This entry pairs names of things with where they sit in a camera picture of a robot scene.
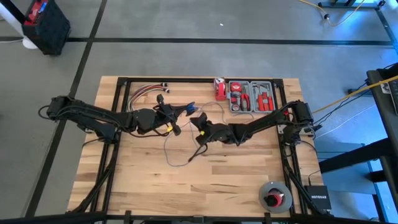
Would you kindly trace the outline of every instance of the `yellow cable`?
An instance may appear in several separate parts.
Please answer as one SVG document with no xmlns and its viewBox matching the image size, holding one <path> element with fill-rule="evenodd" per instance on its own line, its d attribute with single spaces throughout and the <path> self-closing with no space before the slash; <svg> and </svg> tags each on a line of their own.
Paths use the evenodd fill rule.
<svg viewBox="0 0 398 224">
<path fill-rule="evenodd" d="M 319 112 L 319 111 L 323 111 L 324 109 L 329 108 L 329 107 L 331 107 L 331 106 L 333 106 L 333 105 L 335 105 L 335 104 L 337 104 L 337 103 L 339 103 L 339 102 L 341 102 L 341 101 L 343 101 L 343 100 L 345 100 L 345 99 L 347 99 L 347 98 L 349 98 L 349 97 L 351 97 L 351 96 L 353 96 L 353 95 L 356 95 L 356 94 L 358 94 L 358 93 L 361 93 L 362 91 L 368 90 L 368 89 L 373 88 L 373 87 L 375 87 L 375 86 L 379 86 L 379 85 L 381 85 L 381 84 L 383 84 L 383 83 L 391 82 L 391 81 L 396 80 L 396 79 L 398 79 L 398 75 L 396 75 L 396 76 L 394 76 L 394 77 L 392 77 L 392 78 L 389 78 L 389 79 L 380 81 L 380 82 L 378 82 L 378 83 L 369 85 L 369 86 L 364 87 L 364 88 L 362 88 L 362 89 L 358 89 L 358 90 L 356 90 L 356 91 L 350 93 L 349 95 L 344 96 L 344 97 L 341 98 L 340 100 L 334 101 L 334 102 L 332 102 L 331 104 L 329 104 L 329 105 L 327 105 L 327 106 L 324 106 L 324 107 L 320 108 L 319 110 L 316 110 L 316 111 L 314 111 L 314 112 L 312 112 L 312 113 L 317 113 L 317 112 Z"/>
<path fill-rule="evenodd" d="M 322 7 L 317 6 L 316 4 L 312 4 L 312 3 L 307 2 L 307 1 L 304 1 L 304 0 L 299 0 L 299 1 L 302 2 L 302 3 L 305 3 L 305 4 L 309 4 L 309 5 L 313 6 L 313 7 L 316 7 L 316 8 L 318 8 L 319 10 L 321 10 L 323 13 L 328 14 L 324 9 L 322 9 Z M 331 27 L 336 27 L 336 26 L 338 26 L 338 25 L 344 23 L 344 21 L 346 21 L 348 18 L 350 18 L 350 17 L 362 6 L 363 2 L 365 2 L 365 0 L 362 0 L 361 4 L 359 4 L 359 5 L 355 8 L 355 10 L 354 10 L 350 15 L 348 15 L 346 18 L 344 18 L 342 21 L 340 21 L 340 22 L 338 22 L 338 23 L 336 23 L 336 24 L 332 24 L 332 23 L 330 22 L 329 18 L 327 18 L 327 21 L 328 21 L 329 25 L 330 25 Z"/>
</svg>

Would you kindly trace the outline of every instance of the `tool tray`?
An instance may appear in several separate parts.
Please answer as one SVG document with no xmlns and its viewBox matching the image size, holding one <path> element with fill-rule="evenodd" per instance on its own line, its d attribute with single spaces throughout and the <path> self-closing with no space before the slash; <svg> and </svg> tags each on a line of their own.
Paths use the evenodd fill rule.
<svg viewBox="0 0 398 224">
<path fill-rule="evenodd" d="M 238 83 L 241 87 L 239 89 L 235 89 L 234 83 Z M 249 97 L 249 110 L 243 111 L 241 105 L 241 95 L 243 88 L 246 90 L 246 94 Z M 242 80 L 231 80 L 228 82 L 228 94 L 227 98 L 229 99 L 229 110 L 233 113 L 248 113 L 248 112 L 255 112 L 255 113 L 271 113 L 275 110 L 275 96 L 274 92 L 272 91 L 272 83 L 269 81 L 255 81 L 255 82 L 248 82 Z"/>
</svg>

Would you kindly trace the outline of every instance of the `netgear logo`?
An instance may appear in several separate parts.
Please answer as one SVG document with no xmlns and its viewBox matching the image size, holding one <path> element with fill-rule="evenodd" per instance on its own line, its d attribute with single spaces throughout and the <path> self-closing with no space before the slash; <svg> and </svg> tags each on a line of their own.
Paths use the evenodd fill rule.
<svg viewBox="0 0 398 224">
<path fill-rule="evenodd" d="M 324 196 L 324 195 L 311 195 L 311 198 L 313 198 L 313 199 L 326 199 L 326 196 Z"/>
</svg>

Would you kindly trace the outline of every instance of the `wooden tabletop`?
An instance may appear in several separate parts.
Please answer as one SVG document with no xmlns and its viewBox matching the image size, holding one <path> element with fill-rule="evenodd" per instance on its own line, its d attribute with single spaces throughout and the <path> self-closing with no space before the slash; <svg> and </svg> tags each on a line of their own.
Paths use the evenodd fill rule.
<svg viewBox="0 0 398 224">
<path fill-rule="evenodd" d="M 117 79 L 118 77 L 102 77 L 96 106 L 111 109 Z M 133 83 L 130 92 L 144 84 L 146 83 Z M 284 85 L 288 102 L 303 100 L 297 78 L 285 78 Z M 163 93 L 163 96 L 165 103 L 172 105 L 195 101 L 195 106 L 201 107 L 215 100 L 212 83 L 169 83 L 169 88 L 170 93 Z M 276 92 L 280 106 L 279 90 Z M 152 108 L 156 105 L 158 94 L 155 91 L 139 98 L 134 108 Z M 224 109 L 224 120 L 227 123 L 252 120 L 248 114 L 233 116 L 227 101 L 219 101 L 219 104 Z M 213 123 L 222 123 L 221 108 L 217 104 L 207 104 L 203 110 Z M 177 124 L 183 126 L 188 120 L 189 117 L 183 115 L 178 118 Z M 160 132 L 165 130 L 165 126 L 159 128 Z M 260 186 L 270 181 L 284 182 L 276 127 L 255 134 L 239 147 L 220 142 L 209 143 L 207 152 L 188 165 L 169 166 L 164 149 L 171 164 L 184 164 L 197 148 L 192 140 L 192 136 L 197 135 L 197 129 L 192 126 L 191 130 L 189 124 L 182 128 L 181 135 L 169 137 L 166 144 L 163 137 L 134 138 L 124 133 L 108 213 L 124 215 L 125 210 L 131 210 L 134 215 L 264 216 L 267 211 L 261 207 L 258 199 Z M 96 139 L 95 134 L 88 134 L 86 141 L 92 139 Z M 308 137 L 302 139 L 313 144 Z M 102 148 L 101 142 L 93 142 L 83 148 L 68 210 L 75 208 L 94 186 Z M 317 155 L 312 147 L 300 144 L 297 146 L 297 156 L 303 184 L 307 184 L 308 175 L 319 170 Z M 319 172 L 311 176 L 311 182 L 313 185 L 322 184 Z M 299 213 L 297 189 L 293 183 L 292 191 L 295 209 Z M 272 213 L 271 216 L 289 217 L 289 213 Z"/>
</svg>

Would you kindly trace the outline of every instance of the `gray floor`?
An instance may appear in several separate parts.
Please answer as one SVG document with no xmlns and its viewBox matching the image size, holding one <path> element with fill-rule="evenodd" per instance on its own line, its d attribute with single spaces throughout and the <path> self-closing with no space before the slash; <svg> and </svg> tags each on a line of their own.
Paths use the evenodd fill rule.
<svg viewBox="0 0 398 224">
<path fill-rule="evenodd" d="M 29 4 L 14 2 L 21 9 Z M 71 21 L 71 36 L 88 37 L 101 1 L 57 2 Z M 396 34 L 397 7 L 391 1 L 382 10 Z M 337 21 L 350 11 L 328 12 Z M 0 36 L 14 35 L 0 22 Z M 331 28 L 316 9 L 296 0 L 112 0 L 97 37 L 389 40 L 375 11 L 360 10 Z M 19 217 L 24 211 L 55 128 L 37 110 L 51 97 L 68 93 L 84 48 L 84 43 L 68 43 L 61 56 L 48 57 L 20 43 L 0 44 L 0 218 Z M 92 103 L 103 75 L 297 77 L 315 110 L 342 97 L 347 88 L 360 86 L 367 70 L 396 61 L 392 47 L 378 46 L 94 43 L 76 97 Z M 325 122 L 318 135 L 373 104 L 371 98 L 356 100 Z M 384 135 L 372 107 L 321 138 L 367 144 Z M 84 136 L 67 124 L 38 215 L 65 211 Z"/>
</svg>

